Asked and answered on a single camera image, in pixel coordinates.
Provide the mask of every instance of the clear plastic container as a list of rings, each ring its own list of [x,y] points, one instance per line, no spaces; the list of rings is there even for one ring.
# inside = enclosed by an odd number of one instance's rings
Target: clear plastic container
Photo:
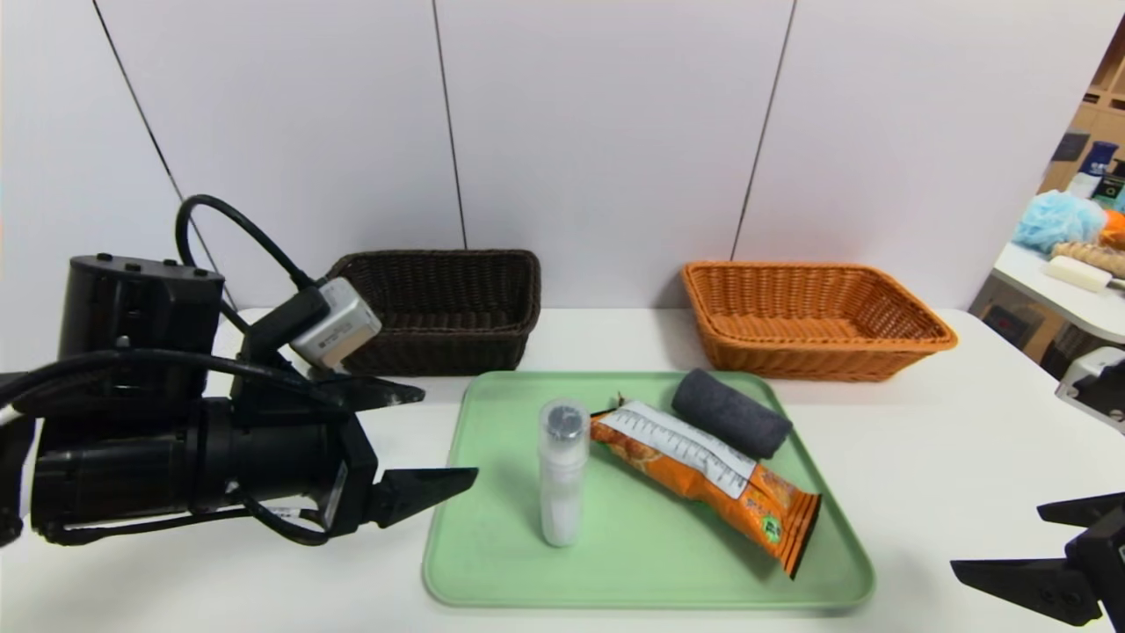
[[[590,413],[577,400],[548,403],[539,413],[539,501],[543,539],[573,545],[582,526],[582,481],[590,458]]]

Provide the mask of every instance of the cable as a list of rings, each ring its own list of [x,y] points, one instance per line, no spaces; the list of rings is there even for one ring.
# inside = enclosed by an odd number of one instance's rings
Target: cable
[[[339,403],[334,398],[317,388],[315,383],[305,380],[298,374],[271,370],[252,363],[171,350],[105,350],[71,356],[51,365],[44,365],[0,387],[0,407],[7,407],[33,390],[44,388],[57,380],[68,379],[73,374],[129,363],[190,365],[222,374],[261,379],[291,391],[339,406]]]
[[[326,532],[317,532],[315,530],[300,527],[299,525],[294,525],[274,515],[269,508],[262,506],[246,495],[242,490],[242,487],[238,486],[237,481],[230,482],[226,487],[226,492],[231,499],[242,504],[242,506],[250,513],[250,516],[258,519],[259,523],[289,541],[297,543],[298,545],[315,548],[317,545],[324,545],[328,542],[328,534]],[[313,516],[315,515],[306,515],[306,510],[300,512],[300,518],[306,521]]]
[[[210,523],[213,521],[235,519],[249,516],[251,516],[250,510],[237,508],[233,510],[208,513],[206,515],[190,515],[186,517],[177,517],[174,519],[134,523],[112,527],[79,527],[74,530],[66,530],[62,526],[52,525],[47,526],[43,531],[43,537],[47,541],[47,543],[54,543],[55,545],[86,545],[93,543],[94,541],[100,541],[107,536],[146,534],[148,532],[159,532],[161,530],[171,530],[173,527],[183,527],[186,525],[197,525],[200,523]]]
[[[180,204],[180,210],[176,214],[176,250],[179,251],[180,259],[186,265],[196,264],[196,259],[191,256],[191,242],[188,238],[188,228],[191,220],[191,211],[199,205],[209,206],[230,217],[232,221],[250,234],[250,236],[253,237],[259,245],[266,248],[266,252],[270,253],[270,255],[281,264],[281,268],[285,268],[286,272],[289,273],[289,278],[292,279],[292,282],[297,284],[298,289],[316,284],[316,282],[313,281],[313,279],[306,274],[304,270],[297,268],[297,264],[289,259],[289,255],[286,254],[285,251],[282,251],[276,243],[273,243],[273,239],[271,239],[264,230],[259,228],[256,224],[251,221],[249,217],[215,196],[208,196],[206,193],[189,196]],[[225,300],[220,301],[219,310],[232,324],[234,324],[235,328],[238,328],[238,332],[245,333],[246,329],[250,328],[250,326],[242,319],[242,316],[238,316],[238,313],[234,309],[234,307]]]

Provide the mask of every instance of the orange snack bag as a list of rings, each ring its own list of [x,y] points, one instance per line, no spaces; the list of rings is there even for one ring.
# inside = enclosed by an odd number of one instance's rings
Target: orange snack bag
[[[702,501],[781,561],[790,578],[820,512],[799,490],[722,441],[641,403],[596,415],[591,440],[676,495]]]

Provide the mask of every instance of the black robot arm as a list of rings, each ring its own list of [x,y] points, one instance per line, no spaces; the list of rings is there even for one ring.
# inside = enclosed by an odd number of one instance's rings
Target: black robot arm
[[[240,324],[237,359],[212,356],[223,284],[173,260],[71,260],[58,362],[0,379],[0,545],[22,530],[36,419],[30,523],[63,545],[240,517],[320,545],[472,486],[476,469],[387,471],[372,485],[378,460],[356,414],[425,394],[323,369],[306,378],[285,361],[279,351],[327,318],[316,282]],[[228,398],[202,397],[208,372],[234,376]],[[291,497],[315,507],[263,505]]]

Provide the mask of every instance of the white table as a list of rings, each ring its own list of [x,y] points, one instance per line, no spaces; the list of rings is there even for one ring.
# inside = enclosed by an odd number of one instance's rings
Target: white table
[[[1068,631],[960,585],[948,561],[1062,555],[1078,530],[1041,522],[1035,506],[1125,488],[1125,441],[1056,400],[1053,381],[972,316],[942,316],[960,347],[886,383],[771,381],[875,566],[874,597],[852,612],[450,608],[422,584],[428,512],[324,548],[296,546],[252,521],[70,549],[25,536],[0,555],[2,630]],[[233,352],[235,341],[225,328],[216,351]],[[705,364],[688,311],[544,309],[521,370]],[[425,403],[364,414],[363,427],[387,468],[442,465],[468,381],[410,382],[430,390]],[[1109,627],[1102,618],[1088,630]]]
[[[1098,338],[1125,344],[1125,296],[1105,288],[1082,289],[1043,273],[1047,257],[1008,243],[996,260],[992,273],[1032,298],[1047,304],[1068,323]]]

